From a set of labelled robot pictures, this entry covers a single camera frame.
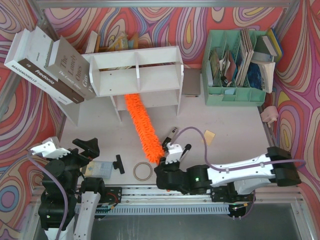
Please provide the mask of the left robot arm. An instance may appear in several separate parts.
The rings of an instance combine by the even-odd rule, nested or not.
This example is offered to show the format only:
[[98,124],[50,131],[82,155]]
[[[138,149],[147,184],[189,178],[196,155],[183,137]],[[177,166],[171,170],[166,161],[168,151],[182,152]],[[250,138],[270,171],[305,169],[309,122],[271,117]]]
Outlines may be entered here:
[[98,139],[76,138],[73,144],[77,147],[66,149],[51,137],[31,149],[32,155],[48,160],[39,167],[44,191],[38,214],[50,240],[88,240],[98,203],[107,193],[101,177],[84,177],[77,187],[81,168],[100,155]]

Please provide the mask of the black silver pen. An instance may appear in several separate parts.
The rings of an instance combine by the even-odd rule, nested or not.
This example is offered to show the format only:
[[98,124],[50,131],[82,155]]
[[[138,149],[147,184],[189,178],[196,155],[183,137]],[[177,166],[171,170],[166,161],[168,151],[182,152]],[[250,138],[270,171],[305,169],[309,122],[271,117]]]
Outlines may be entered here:
[[192,145],[189,144],[189,143],[184,147],[184,150],[183,150],[182,155],[181,155],[181,157],[180,157],[180,161],[181,161],[181,162],[182,162],[183,159],[186,157],[186,155],[187,155],[188,152],[191,150],[191,148],[192,148]]

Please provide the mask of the orange microfiber duster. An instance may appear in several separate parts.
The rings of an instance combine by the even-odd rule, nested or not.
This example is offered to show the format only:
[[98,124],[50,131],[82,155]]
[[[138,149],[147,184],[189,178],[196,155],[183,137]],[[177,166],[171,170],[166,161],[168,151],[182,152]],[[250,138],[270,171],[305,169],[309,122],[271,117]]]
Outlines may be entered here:
[[140,95],[138,93],[125,94],[124,101],[139,136],[146,159],[150,163],[159,164],[165,152]]

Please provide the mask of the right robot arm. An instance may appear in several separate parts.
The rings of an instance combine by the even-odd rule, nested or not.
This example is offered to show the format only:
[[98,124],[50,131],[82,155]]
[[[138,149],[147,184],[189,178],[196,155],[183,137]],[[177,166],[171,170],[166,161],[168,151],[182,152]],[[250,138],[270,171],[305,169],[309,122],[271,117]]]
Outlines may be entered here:
[[180,163],[160,160],[154,169],[159,189],[182,194],[204,195],[209,189],[231,184],[232,192],[244,196],[271,183],[279,187],[301,184],[296,163],[289,151],[273,146],[267,153],[245,161],[222,165],[195,165],[182,171]]

